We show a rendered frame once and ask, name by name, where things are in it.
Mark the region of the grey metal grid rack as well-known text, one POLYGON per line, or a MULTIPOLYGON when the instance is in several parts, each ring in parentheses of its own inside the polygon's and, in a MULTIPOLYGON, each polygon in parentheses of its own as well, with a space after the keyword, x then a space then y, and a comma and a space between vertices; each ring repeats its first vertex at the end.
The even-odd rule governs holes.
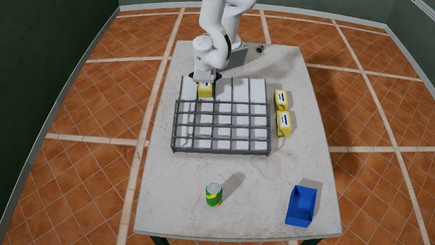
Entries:
MULTIPOLYGON (((194 102, 180 102, 179 112, 194 112, 194 102)), ((196 112, 213 112, 213 103, 197 103, 196 112)), ((215 103, 214 113, 231 113, 231 104, 215 103)), ((249 105, 233 104, 233 113, 249 114, 249 105)), ((251 114, 266 114, 266 106, 250 105, 251 114)), ((178 124, 193 124, 193 114, 178 114, 178 124)), ((196 114, 196 124, 212 125, 212 115, 196 114)), ((214 115, 214 125, 231 125, 231 116, 214 115)), ((249 116, 233 116, 232 125, 249 126, 249 116)), ((267 127, 266 117, 250 117, 251 127, 267 127)), ((193 127, 177 126, 176 136, 192 137, 193 127)), ((194 137, 211 138, 212 127, 195 127, 194 137)), ((213 128, 213 138, 230 138, 230 128, 213 128)), ((233 139, 249 139, 249 129, 232 128, 233 139)), ((267 139, 266 129, 250 129, 250 139, 267 139)), ((191 139, 176 139, 175 147, 191 148, 191 139)), ((211 140, 194 139, 194 149, 211 149, 211 140)), ((212 149, 229 150, 230 141, 213 140, 212 149)), ((232 141, 232 150, 249 150, 249 142, 232 141)), ((250 150, 267 151, 267 142, 250 142, 250 150)))

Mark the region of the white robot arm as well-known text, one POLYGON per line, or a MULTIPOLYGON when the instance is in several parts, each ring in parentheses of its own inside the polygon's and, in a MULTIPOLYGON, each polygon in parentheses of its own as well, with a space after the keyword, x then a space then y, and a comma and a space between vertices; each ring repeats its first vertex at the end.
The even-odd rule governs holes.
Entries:
POLYGON ((237 35, 241 15, 253 8, 256 2, 257 0, 202 0, 199 25, 210 37, 201 35, 193 40, 194 63, 197 68, 193 82, 213 83, 212 66, 218 69, 227 66, 231 51, 241 44, 237 35), (233 5, 225 6, 226 3, 233 5))

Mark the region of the green and yellow drink can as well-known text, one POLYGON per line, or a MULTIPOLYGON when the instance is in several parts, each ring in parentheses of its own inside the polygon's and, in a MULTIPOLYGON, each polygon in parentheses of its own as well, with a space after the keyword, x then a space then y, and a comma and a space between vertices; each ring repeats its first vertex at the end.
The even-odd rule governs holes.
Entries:
POLYGON ((207 185, 206 201, 212 207, 219 206, 222 202, 222 186, 219 183, 211 182, 207 185))

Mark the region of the yellow butter carton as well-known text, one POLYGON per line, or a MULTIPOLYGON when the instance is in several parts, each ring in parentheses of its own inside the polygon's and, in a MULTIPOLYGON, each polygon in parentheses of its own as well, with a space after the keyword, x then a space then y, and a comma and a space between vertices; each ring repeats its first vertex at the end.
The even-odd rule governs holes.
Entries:
POLYGON ((289 137, 292 127, 290 123, 289 111, 278 111, 275 117, 277 137, 289 137))
POLYGON ((212 97, 212 83, 198 82, 198 97, 211 98, 212 97))
POLYGON ((288 102, 287 102, 286 90, 275 90, 273 99, 274 99, 275 113, 277 113, 277 110, 287 111, 288 102))

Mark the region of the blue open box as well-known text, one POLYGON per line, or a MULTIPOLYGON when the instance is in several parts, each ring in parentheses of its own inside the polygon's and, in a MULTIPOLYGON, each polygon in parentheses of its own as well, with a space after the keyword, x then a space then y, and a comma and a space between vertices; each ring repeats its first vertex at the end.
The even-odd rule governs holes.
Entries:
POLYGON ((317 192, 308 187, 293 189, 285 224, 307 228, 312 222, 317 192))

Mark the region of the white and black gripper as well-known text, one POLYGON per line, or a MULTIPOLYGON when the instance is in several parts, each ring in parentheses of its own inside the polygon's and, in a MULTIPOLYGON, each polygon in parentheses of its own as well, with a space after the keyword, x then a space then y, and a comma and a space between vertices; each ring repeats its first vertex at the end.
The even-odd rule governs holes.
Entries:
MULTIPOLYGON (((196 75, 196 74, 197 74, 197 68, 194 65, 194 72, 190 73, 189 77, 193 79, 193 75, 196 75)), ((222 75, 220 73, 216 72, 216 68, 215 67, 211 68, 211 75, 214 75, 214 82, 212 83, 212 86, 214 86, 215 82, 217 80, 219 80, 220 78, 222 78, 222 75)))

